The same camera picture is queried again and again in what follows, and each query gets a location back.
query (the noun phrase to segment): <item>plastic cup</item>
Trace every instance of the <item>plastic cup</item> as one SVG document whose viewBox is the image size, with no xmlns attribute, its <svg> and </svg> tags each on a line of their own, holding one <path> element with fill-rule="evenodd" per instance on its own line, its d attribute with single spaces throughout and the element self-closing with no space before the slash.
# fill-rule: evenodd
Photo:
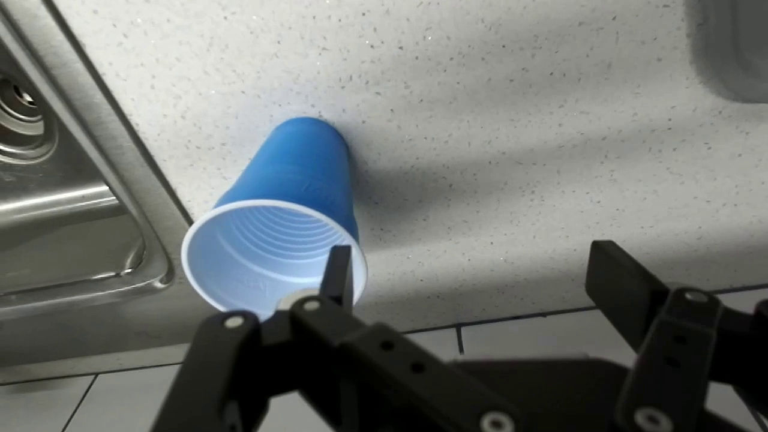
<svg viewBox="0 0 768 432">
<path fill-rule="evenodd" d="M 239 184 L 185 236 L 184 266 L 217 311 L 269 319 L 287 296 L 314 292 L 334 245 L 353 247 L 353 301 L 366 257 L 350 194 L 350 152 L 314 118 L 278 125 Z"/>
</svg>

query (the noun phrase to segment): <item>screw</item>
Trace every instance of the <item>screw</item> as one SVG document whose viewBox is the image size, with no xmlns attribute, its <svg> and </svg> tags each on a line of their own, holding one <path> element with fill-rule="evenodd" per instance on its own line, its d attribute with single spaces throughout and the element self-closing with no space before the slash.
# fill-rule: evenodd
<svg viewBox="0 0 768 432">
<path fill-rule="evenodd" d="M 245 325 L 245 318 L 233 314 L 224 323 L 226 330 L 240 330 Z"/>
<path fill-rule="evenodd" d="M 686 292 L 686 301 L 690 302 L 709 302 L 710 298 L 707 293 L 698 293 L 698 292 Z"/>
<path fill-rule="evenodd" d="M 308 302 L 306 302 L 306 311 L 308 311 L 308 312 L 314 312 L 314 311 L 319 311 L 319 308 L 323 308 L 323 306 L 319 306 L 318 301 L 308 301 Z"/>
<path fill-rule="evenodd" d="M 515 424 L 508 413 L 503 412 L 487 412 L 484 419 L 480 419 L 480 431 L 484 432 L 515 432 Z"/>
<path fill-rule="evenodd" d="M 673 432 L 676 431 L 670 415 L 665 415 L 664 412 L 652 408 L 652 407 L 634 412 L 634 425 L 638 425 L 638 431 L 644 431 L 644 432 Z"/>
</svg>

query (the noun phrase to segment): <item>countertop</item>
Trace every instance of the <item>countertop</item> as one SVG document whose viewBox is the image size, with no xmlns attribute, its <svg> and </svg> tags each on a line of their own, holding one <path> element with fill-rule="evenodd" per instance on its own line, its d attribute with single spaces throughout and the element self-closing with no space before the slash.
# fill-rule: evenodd
<svg viewBox="0 0 768 432">
<path fill-rule="evenodd" d="M 362 318 L 587 308 L 595 238 L 670 284 L 768 284 L 768 107 L 713 92 L 695 4 L 59 5 L 196 218 L 282 120 L 341 127 Z"/>
</svg>

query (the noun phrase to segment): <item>sink basin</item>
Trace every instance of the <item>sink basin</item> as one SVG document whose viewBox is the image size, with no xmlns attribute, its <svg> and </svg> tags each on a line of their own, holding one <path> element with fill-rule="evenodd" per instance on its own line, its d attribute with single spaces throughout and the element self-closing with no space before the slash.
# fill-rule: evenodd
<svg viewBox="0 0 768 432">
<path fill-rule="evenodd" d="M 0 0 L 0 383 L 184 361 L 187 229 L 59 5 Z"/>
</svg>

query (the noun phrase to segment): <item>cup rim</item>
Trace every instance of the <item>cup rim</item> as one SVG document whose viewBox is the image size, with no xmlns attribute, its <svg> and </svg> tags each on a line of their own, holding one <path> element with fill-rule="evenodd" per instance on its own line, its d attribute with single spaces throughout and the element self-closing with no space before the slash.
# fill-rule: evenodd
<svg viewBox="0 0 768 432">
<path fill-rule="evenodd" d="M 350 236 L 341 223 L 337 223 L 334 218 L 311 210 L 311 208 L 304 208 L 304 204 L 295 204 L 295 203 L 283 203 L 283 199 L 240 199 L 240 203 L 229 203 L 229 204 L 221 204 L 217 210 L 212 210 L 210 215 L 205 215 L 203 218 L 198 218 L 187 233 L 185 233 L 185 240 L 184 240 L 184 251 L 181 251 L 181 263 L 184 263 L 184 272 L 191 281 L 191 286 L 198 292 L 199 298 L 205 298 L 210 306 L 214 306 L 217 311 L 226 312 L 229 308 L 224 308 L 221 302 L 217 302 L 196 278 L 196 274 L 191 272 L 191 245 L 192 245 L 192 238 L 198 236 L 198 230 L 203 230 L 203 226 L 208 226 L 210 221 L 220 218 L 221 215 L 232 215 L 232 211 L 239 211 L 239 210 L 260 210 L 260 208 L 271 208 L 271 210 L 289 210 L 289 211 L 299 211 L 299 215 L 308 215 L 323 223 L 329 223 L 332 229 L 337 229 L 340 233 L 346 233 L 346 240 L 348 245 L 353 247 L 353 266 L 355 266 L 355 257 L 360 260 L 360 269 L 362 274 L 353 274 L 353 302 L 358 302 L 362 298 L 362 292 L 366 292 L 366 284 L 367 284 L 367 260 L 362 256 L 362 247 L 360 247 L 360 240 L 355 236 Z"/>
</svg>

